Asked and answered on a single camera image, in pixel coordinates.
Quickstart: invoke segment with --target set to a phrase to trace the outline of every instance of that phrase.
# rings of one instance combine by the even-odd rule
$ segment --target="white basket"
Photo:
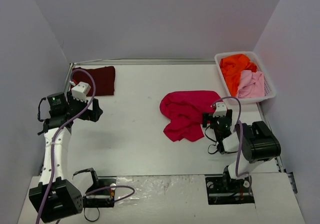
[[[257,55],[252,51],[224,52],[224,53],[216,54],[214,56],[215,64],[216,64],[216,66],[218,68],[218,72],[220,74],[220,77],[221,77],[223,86],[224,86],[224,88],[225,88],[225,90],[227,92],[227,95],[231,96],[230,91],[229,91],[229,89],[227,87],[225,78],[224,78],[224,76],[223,76],[223,74],[221,72],[221,69],[220,69],[220,61],[221,61],[222,58],[226,58],[226,57],[229,57],[229,56],[234,55],[234,54],[244,54],[244,55],[246,55],[248,58],[250,58],[251,62],[256,64],[258,71],[263,72],[263,75],[264,75],[264,94],[265,94],[265,96],[263,96],[263,97],[253,97],[253,98],[239,98],[240,102],[242,104],[259,103],[259,102],[262,102],[263,100],[274,98],[276,96],[276,94],[277,94],[275,86],[272,84],[272,82],[270,80],[270,77],[269,77],[269,74],[267,73],[263,63],[260,61],[260,59],[257,57]],[[229,102],[231,104],[236,104],[237,103],[237,102],[235,102],[235,100],[232,100],[232,99],[229,99]]]

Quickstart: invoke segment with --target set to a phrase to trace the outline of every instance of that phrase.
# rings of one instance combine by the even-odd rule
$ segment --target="cloth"
[[[170,123],[164,134],[173,142],[183,138],[195,142],[204,137],[201,129],[202,113],[211,113],[212,103],[220,96],[210,90],[175,91],[167,94],[160,103],[161,113]]]
[[[261,71],[243,70],[236,98],[260,98],[265,96],[265,78]]]
[[[220,69],[231,96],[235,97],[241,79],[241,72],[243,70],[250,70],[255,73],[257,65],[250,62],[250,59],[246,55],[235,54],[222,58]]]
[[[84,69],[86,70],[92,77],[95,82],[95,95],[96,96],[113,96],[115,93],[115,78],[116,78],[116,69],[114,66],[105,66],[97,69]],[[83,72],[76,72],[72,79],[74,79],[77,83],[85,82],[91,86],[88,97],[92,96],[94,91],[93,85],[91,83],[90,78]]]

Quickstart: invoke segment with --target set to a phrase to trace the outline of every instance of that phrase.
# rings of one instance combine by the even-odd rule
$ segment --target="wall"
[[[279,0],[36,0],[69,62],[252,50]]]
[[[263,109],[308,224],[320,220],[319,7],[320,0],[280,0],[254,49],[278,91]]]
[[[0,223],[14,224],[44,156],[39,100],[62,90],[68,65],[34,0],[0,0]]]

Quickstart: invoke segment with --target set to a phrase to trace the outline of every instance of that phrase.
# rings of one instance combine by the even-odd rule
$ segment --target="folded maroon cloth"
[[[211,105],[220,96],[210,90],[175,91],[167,94],[160,103],[161,113],[171,122],[164,134],[173,142],[183,138],[191,142],[204,137],[201,129],[202,113],[212,113]]]
[[[95,95],[96,96],[113,96],[115,94],[115,78],[116,78],[116,69],[114,66],[105,66],[97,69],[84,69],[86,70],[92,77],[95,82]],[[72,77],[77,83],[85,82],[89,83],[91,89],[87,94],[88,97],[92,96],[93,93],[93,85],[91,83],[90,78],[83,72],[76,72]]]

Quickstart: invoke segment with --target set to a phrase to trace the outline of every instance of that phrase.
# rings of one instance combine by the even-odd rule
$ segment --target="pink cloth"
[[[212,103],[220,96],[210,90],[175,91],[167,94],[160,103],[161,113],[171,122],[164,134],[173,142],[183,138],[191,142],[204,137],[201,129],[202,113],[212,113]]]
[[[243,70],[236,98],[259,98],[265,96],[265,79],[261,71]]]

